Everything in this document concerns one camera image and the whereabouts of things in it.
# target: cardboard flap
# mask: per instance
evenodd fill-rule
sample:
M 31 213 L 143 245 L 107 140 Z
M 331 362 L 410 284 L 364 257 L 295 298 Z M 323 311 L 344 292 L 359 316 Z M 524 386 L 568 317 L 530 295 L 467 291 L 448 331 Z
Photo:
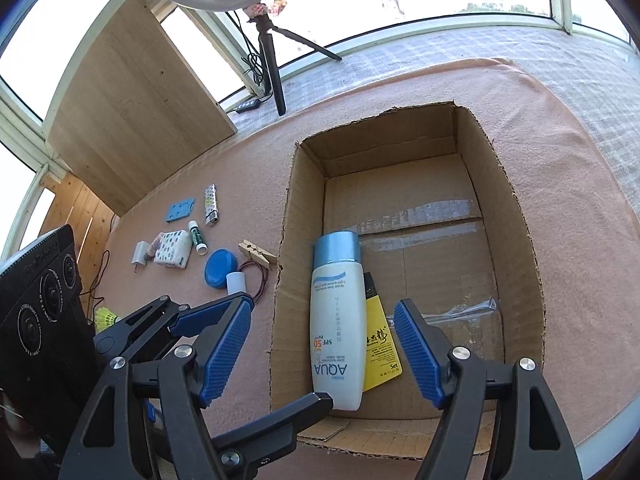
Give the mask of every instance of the cardboard flap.
M 455 153 L 453 103 L 395 108 L 305 140 L 324 176 Z
M 456 111 L 456 142 L 474 182 L 491 247 L 504 328 L 505 360 L 543 360 L 545 302 L 536 254 L 518 197 L 471 111 Z
M 313 246 L 322 235 L 324 177 L 303 150 L 293 161 L 278 257 L 271 336 L 271 409 L 310 392 L 309 301 Z
M 347 418 L 336 418 L 334 416 L 325 417 L 320 422 L 316 422 L 305 431 L 301 431 L 298 436 L 308 438 L 310 440 L 321 440 L 326 442 L 332 436 L 344 430 L 350 423 Z
M 482 414 L 474 454 L 489 451 L 494 432 L 494 418 L 495 412 Z M 329 428 L 337 428 L 339 421 L 344 420 L 334 417 L 327 417 L 325 420 L 329 419 L 331 419 Z M 304 432 L 300 433 L 299 440 L 306 444 L 356 454 L 421 460 L 429 450 L 438 422 L 438 418 L 427 420 L 352 420 L 347 426 L 325 440 L 303 436 Z

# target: black speaker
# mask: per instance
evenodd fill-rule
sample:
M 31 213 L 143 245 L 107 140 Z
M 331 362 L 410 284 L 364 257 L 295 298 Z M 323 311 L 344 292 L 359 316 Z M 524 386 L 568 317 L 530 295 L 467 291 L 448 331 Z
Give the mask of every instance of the black speaker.
M 69 225 L 0 266 L 0 388 L 60 456 L 99 376 L 81 291 Z

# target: yellow package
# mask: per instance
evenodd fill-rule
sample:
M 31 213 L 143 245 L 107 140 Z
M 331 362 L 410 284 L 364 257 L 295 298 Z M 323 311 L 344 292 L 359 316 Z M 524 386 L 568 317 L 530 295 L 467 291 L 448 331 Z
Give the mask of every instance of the yellow package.
M 362 391 L 366 392 L 398 377 L 402 367 L 370 272 L 364 273 L 364 288 L 367 298 L 367 364 Z

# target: wooden panel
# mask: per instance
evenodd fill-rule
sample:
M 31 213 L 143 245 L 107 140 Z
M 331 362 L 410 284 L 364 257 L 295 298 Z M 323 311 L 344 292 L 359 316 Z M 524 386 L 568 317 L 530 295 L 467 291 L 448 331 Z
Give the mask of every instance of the wooden panel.
M 82 291 L 89 289 L 92 281 L 98 274 L 102 253 L 109 239 L 109 229 L 113 211 L 104 203 L 98 200 L 97 207 L 92 217 L 91 225 L 86 232 L 84 244 L 78 257 L 78 271 L 82 278 Z M 89 295 L 81 297 L 82 308 L 85 314 L 89 314 Z
M 40 234 L 38 236 L 48 233 L 49 231 L 53 231 L 53 229 L 66 224 L 66 219 L 69 218 L 69 213 L 71 213 L 71 209 L 76 203 L 78 194 L 84 186 L 82 180 L 79 180 L 71 173 L 68 173 L 65 179 L 59 184 L 54 183 L 53 186 L 48 186 L 47 183 L 44 182 L 44 179 L 43 184 L 50 191 L 55 193 L 56 197 L 49 207 L 49 211 L 44 218 L 44 222 L 42 222 L 42 227 L 40 228 Z
M 142 0 L 114 13 L 52 113 L 47 142 L 120 216 L 236 130 Z
M 68 173 L 58 183 L 45 176 L 42 185 L 55 193 L 42 223 L 40 235 L 68 223 L 74 231 L 78 272 L 82 291 L 86 292 L 98 274 L 102 254 L 109 239 L 114 213 L 78 177 Z M 89 295 L 81 297 L 82 308 L 88 315 Z

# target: tripod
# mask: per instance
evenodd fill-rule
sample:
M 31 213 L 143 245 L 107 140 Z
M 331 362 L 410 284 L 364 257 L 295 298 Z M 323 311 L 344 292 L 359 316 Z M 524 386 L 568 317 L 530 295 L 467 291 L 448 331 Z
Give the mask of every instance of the tripod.
M 303 38 L 295 32 L 291 32 L 286 28 L 280 28 L 273 25 L 273 22 L 267 14 L 260 14 L 249 20 L 251 23 L 255 23 L 255 28 L 258 29 L 258 42 L 260 43 L 260 59 L 263 65 L 266 66 L 266 77 L 264 78 L 265 92 L 273 91 L 273 97 L 276 101 L 276 107 L 278 108 L 278 115 L 284 115 L 287 111 L 287 105 L 284 101 L 284 93 L 282 91 L 282 83 L 280 81 L 280 72 L 278 70 L 278 62 L 276 61 L 276 51 L 273 46 L 273 37 L 269 33 L 270 30 L 282 34 L 290 40 L 297 41 L 298 43 L 305 44 L 311 47 L 316 52 L 324 54 L 331 59 L 341 61 L 342 58 L 337 54 L 325 49 L 324 47 L 314 43 L 313 41 Z

